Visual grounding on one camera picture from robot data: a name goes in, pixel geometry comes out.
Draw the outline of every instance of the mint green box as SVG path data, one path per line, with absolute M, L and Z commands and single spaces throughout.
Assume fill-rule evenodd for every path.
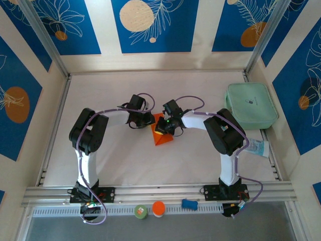
M 225 108 L 245 130 L 267 129 L 278 118 L 270 93 L 261 83 L 230 84 Z

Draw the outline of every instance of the orange cup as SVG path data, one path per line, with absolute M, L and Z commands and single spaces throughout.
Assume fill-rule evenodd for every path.
M 165 213 L 165 204 L 161 201 L 157 201 L 152 205 L 152 212 L 155 217 L 162 217 Z

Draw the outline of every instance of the ventilation grille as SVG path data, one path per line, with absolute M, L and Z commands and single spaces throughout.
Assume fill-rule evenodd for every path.
M 152 214 L 151 205 L 146 205 L 148 213 Z M 133 215 L 135 205 L 115 205 L 107 206 L 108 216 L 128 216 Z M 180 204 L 171 204 L 166 206 L 165 214 L 197 214 L 197 213 L 223 213 L 223 205 L 210 203 L 199 204 L 198 210 L 190 210 L 182 208 Z M 93 214 L 87 214 L 86 216 L 96 216 L 104 214 L 105 210 L 98 210 Z M 33 217 L 72 217 L 80 215 L 79 206 L 67 206 L 67 207 L 36 207 L 33 212 Z

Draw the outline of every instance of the tube of toothpaste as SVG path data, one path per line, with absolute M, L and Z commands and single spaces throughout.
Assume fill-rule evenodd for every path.
M 259 141 L 256 139 L 249 138 L 250 144 L 244 150 L 246 152 L 256 154 L 263 157 L 269 157 L 269 142 L 268 141 Z

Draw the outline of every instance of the white table surface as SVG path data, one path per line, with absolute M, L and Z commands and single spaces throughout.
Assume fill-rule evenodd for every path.
M 205 101 L 200 109 L 217 112 L 224 107 L 224 93 L 231 83 L 244 82 L 241 72 L 118 72 L 72 77 L 59 124 L 44 186 L 72 186 L 78 177 L 75 150 L 69 132 L 83 108 L 115 108 L 133 94 L 147 92 L 156 100 L 152 113 L 182 95 L 196 95 Z M 196 99 L 181 99 L 182 109 L 195 108 Z M 248 137 L 262 139 L 260 131 Z M 218 182 L 220 155 L 206 131 L 185 129 L 174 141 L 155 146 L 151 128 L 132 130 L 128 126 L 107 128 L 97 153 L 97 173 L 101 185 L 152 185 Z M 267 158 L 242 153 L 239 173 L 261 181 L 274 181 Z

